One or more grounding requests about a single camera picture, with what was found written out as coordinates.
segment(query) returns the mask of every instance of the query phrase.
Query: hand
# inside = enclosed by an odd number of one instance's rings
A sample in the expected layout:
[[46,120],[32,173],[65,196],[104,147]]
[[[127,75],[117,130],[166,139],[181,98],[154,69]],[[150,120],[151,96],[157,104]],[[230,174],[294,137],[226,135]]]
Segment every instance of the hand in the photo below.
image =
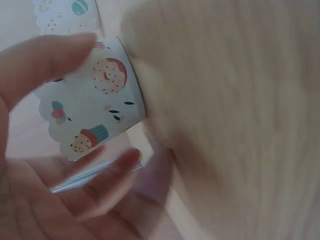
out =
[[159,150],[142,170],[127,150],[81,188],[53,194],[103,148],[71,162],[61,156],[8,159],[9,112],[43,82],[73,71],[95,46],[94,34],[41,36],[0,53],[0,239],[144,240],[164,209],[172,168]]

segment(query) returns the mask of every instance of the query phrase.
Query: pink frosted donut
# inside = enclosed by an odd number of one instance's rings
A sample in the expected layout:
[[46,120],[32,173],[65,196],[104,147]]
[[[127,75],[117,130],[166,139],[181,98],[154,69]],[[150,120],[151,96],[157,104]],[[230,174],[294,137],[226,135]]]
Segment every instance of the pink frosted donut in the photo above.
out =
[[104,58],[94,65],[92,71],[94,87],[104,94],[115,94],[127,83],[125,65],[115,58]]

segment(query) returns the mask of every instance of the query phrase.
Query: teal cupcake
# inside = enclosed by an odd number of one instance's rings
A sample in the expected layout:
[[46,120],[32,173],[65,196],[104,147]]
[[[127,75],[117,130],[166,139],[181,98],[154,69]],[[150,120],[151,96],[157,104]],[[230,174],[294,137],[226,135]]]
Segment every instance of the teal cupcake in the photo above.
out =
[[86,3],[85,0],[76,0],[72,3],[72,11],[74,12],[75,15],[83,15],[85,14],[89,7],[88,7],[88,4]]

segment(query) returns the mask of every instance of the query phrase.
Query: cupcake illustration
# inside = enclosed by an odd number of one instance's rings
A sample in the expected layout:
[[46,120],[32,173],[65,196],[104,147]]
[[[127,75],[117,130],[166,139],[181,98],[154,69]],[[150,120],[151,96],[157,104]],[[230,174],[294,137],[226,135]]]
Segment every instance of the cupcake illustration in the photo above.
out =
[[80,134],[74,137],[74,141],[70,147],[72,147],[73,151],[82,153],[90,148],[94,148],[108,137],[108,130],[102,124],[90,129],[82,129]]
[[94,88],[108,95],[121,91],[127,83],[125,65],[115,58],[99,60],[93,67]]

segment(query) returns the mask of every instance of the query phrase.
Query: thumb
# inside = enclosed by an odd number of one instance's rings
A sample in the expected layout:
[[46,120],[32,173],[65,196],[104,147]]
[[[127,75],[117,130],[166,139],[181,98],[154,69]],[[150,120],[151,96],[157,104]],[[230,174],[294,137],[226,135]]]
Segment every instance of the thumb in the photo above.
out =
[[0,53],[0,96],[8,110],[44,81],[75,70],[95,43],[94,33],[45,35]]

